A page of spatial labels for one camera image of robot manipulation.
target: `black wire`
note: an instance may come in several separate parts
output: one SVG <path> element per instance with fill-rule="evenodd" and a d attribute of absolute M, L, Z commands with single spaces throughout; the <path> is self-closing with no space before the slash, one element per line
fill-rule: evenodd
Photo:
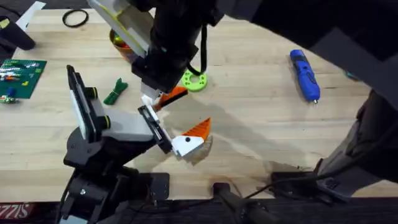
<path fill-rule="evenodd" d="M 138 210 L 138 211 L 141 211 L 142 208 L 144 208 L 144 206 L 146 205 L 146 203 L 147 203 L 146 201 L 145 201 L 144 203 L 142 203 L 142 205 L 141 205 L 137 210 Z M 138 215 L 138 212 L 136 212 L 136 213 L 134 214 L 134 216 L 132 217 L 130 223 L 133 223 L 133 221 L 134 221 L 134 219 L 137 217 L 137 215 Z"/>
<path fill-rule="evenodd" d="M 190 63 L 187 68 L 194 75 L 201 75 L 207 69 L 207 25 L 203 24 L 201 27 L 201 41 L 200 41 L 200 72 L 196 71 Z"/>
<path fill-rule="evenodd" d="M 17 15 L 18 17 L 21 17 L 21 15 L 19 14 L 19 12 L 15 11 L 15 10 L 13 10 L 13 9 L 10 9 L 10 8 L 8 8 L 8 7 L 6 7 L 6 6 L 2 6 L 2 5 L 0 5 L 0 8 L 3 8 L 3 9 L 5 9 L 5 10 L 9 11 L 9 12 L 14 13 L 14 14 Z"/>
<path fill-rule="evenodd" d="M 237 221 L 236 215 L 234 214 L 234 211 L 232 210 L 232 208 L 229 207 L 222 198 L 221 198 L 221 203 L 224 205 L 224 207 L 227 208 L 227 211 L 229 213 L 229 217 L 232 219 L 233 223 L 234 224 L 238 224 L 239 222 Z"/>
<path fill-rule="evenodd" d="M 56 211 L 56 214 L 55 214 L 54 224 L 58 224 L 59 221 L 60 221 L 61 208 L 63 206 L 63 203 L 65 202 L 65 198 L 67 197 L 69 186 L 72 183 L 72 180 L 73 180 L 73 178 L 75 178 L 75 176 L 76 176 L 76 169 L 73 171 L 72 176 L 70 177 L 70 179 L 69 179 L 69 181 L 67 183 L 67 186 L 65 187 L 65 190 L 63 190 L 61 201 L 60 201 L 60 204 L 59 204 L 59 206 L 57 208 L 57 211 Z"/>
<path fill-rule="evenodd" d="M 210 203 L 210 202 L 212 202 L 214 199 L 212 198 L 212 199 L 209 199 L 209 200 L 204 200 L 204 201 L 200 201 L 200 202 L 196 202 L 196 203 L 191 203 L 190 205 L 184 205 L 184 206 L 181 206 L 181 207 L 177 207 L 177 208 L 174 208 L 174 209 L 172 209 L 172 210 L 164 210 L 164 211 L 156 211 L 156 210 L 148 210 L 148 211 L 145 211 L 145 210 L 136 210 L 136 209 L 133 209 L 133 208 L 131 208 L 131 210 L 133 210 L 133 211 L 135 211 L 135 212 L 137 212 L 137 213 L 143 213 L 143 214 L 169 214 L 169 213 L 177 213 L 177 212 L 181 212 L 182 210 L 186 210 L 186 209 L 189 209 L 189 208 L 192 208 L 192 207 L 196 207 L 196 206 L 200 206 L 200 205 L 204 205 L 204 204 L 207 204 L 207 203 Z"/>
<path fill-rule="evenodd" d="M 329 177 L 334 177 L 336 175 L 339 175 L 356 165 L 358 165 L 360 162 L 362 162 L 363 159 L 368 157 L 372 152 L 375 152 L 377 148 L 382 146 L 386 141 L 388 141 L 393 135 L 395 134 L 395 131 L 398 128 L 398 121 L 396 121 L 387 131 L 386 133 L 376 142 L 374 143 L 367 151 L 363 152 L 361 155 L 358 157 L 354 158 L 350 163 L 347 165 L 340 167 L 339 169 L 336 169 L 334 171 L 331 171 L 326 174 L 321 174 L 321 175 L 314 175 L 314 176 L 309 176 L 309 177 L 297 177 L 297 178 L 289 178 L 289 179 L 282 179 L 282 180 L 277 180 L 271 184 L 266 185 L 265 187 L 262 187 L 261 189 L 251 193 L 250 195 L 246 196 L 245 199 L 249 199 L 251 197 L 256 196 L 257 194 L 267 190 L 270 187 L 273 187 L 277 184 L 282 184 L 282 183 L 287 183 L 287 182 L 312 182 L 312 181 L 317 181 L 317 180 L 322 180 L 325 178 Z"/>

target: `green object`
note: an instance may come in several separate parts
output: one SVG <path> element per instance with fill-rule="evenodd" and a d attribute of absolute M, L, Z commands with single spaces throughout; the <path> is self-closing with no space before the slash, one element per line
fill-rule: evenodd
<path fill-rule="evenodd" d="M 187 70 L 182 76 L 181 82 L 182 84 L 190 91 L 200 91 L 206 87 L 207 84 L 207 76 L 206 74 L 201 74 L 198 76 L 199 81 L 192 82 L 191 77 L 196 77 L 195 74 Z"/>
<path fill-rule="evenodd" d="M 7 59 L 0 67 L 0 76 L 9 75 L 20 80 L 0 82 L 0 96 L 7 94 L 7 89 L 16 89 L 15 98 L 29 99 L 38 82 L 46 61 Z"/>
<path fill-rule="evenodd" d="M 129 86 L 129 84 L 122 82 L 122 78 L 119 78 L 113 91 L 105 98 L 104 104 L 114 105 L 120 94 Z"/>
<path fill-rule="evenodd" d="M 346 72 L 346 76 L 347 76 L 348 78 L 350 78 L 350 79 L 352 79 L 352 80 L 354 80 L 354 81 L 359 81 L 359 79 L 356 78 L 356 76 L 353 75 L 351 72 L 349 72 L 349 71 L 345 71 L 345 72 Z"/>
<path fill-rule="evenodd" d="M 4 104 L 11 104 L 11 103 L 16 103 L 18 102 L 17 99 L 15 99 L 14 97 L 10 97 L 10 96 L 0 96 L 0 103 L 4 103 Z"/>

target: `orange object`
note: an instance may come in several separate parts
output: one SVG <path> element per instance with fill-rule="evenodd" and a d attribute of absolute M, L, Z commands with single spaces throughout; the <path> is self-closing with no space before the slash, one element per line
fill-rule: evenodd
<path fill-rule="evenodd" d="M 164 106 L 167 106 L 168 104 L 185 96 L 186 94 L 188 94 L 188 90 L 185 87 L 176 86 L 171 93 L 169 93 L 168 95 L 162 95 L 162 97 L 160 97 L 159 102 L 154 105 L 154 109 L 156 111 L 160 111 Z"/>
<path fill-rule="evenodd" d="M 206 120 L 202 121 L 200 124 L 196 125 L 191 130 L 183 133 L 183 136 L 192 136 L 192 137 L 201 137 L 203 140 L 206 141 L 207 137 L 209 136 L 211 128 L 211 118 L 207 118 Z"/>
<path fill-rule="evenodd" d="M 109 33 L 109 40 L 112 42 L 113 46 L 119 51 L 119 53 L 122 55 L 122 57 L 132 64 L 136 58 L 138 58 L 138 55 L 134 53 L 134 51 L 131 50 L 131 48 L 124 43 L 124 45 L 118 46 L 117 44 L 114 43 L 114 38 L 115 38 L 115 32 L 111 30 Z"/>

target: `black ring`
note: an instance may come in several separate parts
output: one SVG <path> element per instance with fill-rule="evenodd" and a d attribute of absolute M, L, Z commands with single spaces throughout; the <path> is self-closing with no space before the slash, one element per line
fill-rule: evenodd
<path fill-rule="evenodd" d="M 69 24 L 67 24 L 67 17 L 68 17 L 70 14 L 74 13 L 74 12 L 84 12 L 84 13 L 86 14 L 85 20 L 83 20 L 83 22 L 78 23 L 78 24 L 75 24 L 75 25 L 69 25 Z M 67 11 L 67 12 L 62 16 L 62 22 L 63 22 L 63 24 L 64 24 L 65 26 L 69 27 L 69 28 L 77 28 L 77 27 L 80 27 L 80 26 L 86 24 L 87 21 L 88 21 L 88 13 L 87 13 L 86 11 L 82 10 L 82 9 L 71 9 L 71 10 Z"/>

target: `blue tool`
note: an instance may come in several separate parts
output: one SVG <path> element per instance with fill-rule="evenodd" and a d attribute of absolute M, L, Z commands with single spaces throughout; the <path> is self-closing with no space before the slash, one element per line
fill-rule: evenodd
<path fill-rule="evenodd" d="M 319 89 L 311 65 L 303 51 L 292 50 L 290 53 L 290 59 L 293 62 L 298 84 L 300 85 L 305 99 L 309 102 L 314 102 L 315 104 L 318 103 L 318 100 L 321 97 L 321 90 Z"/>

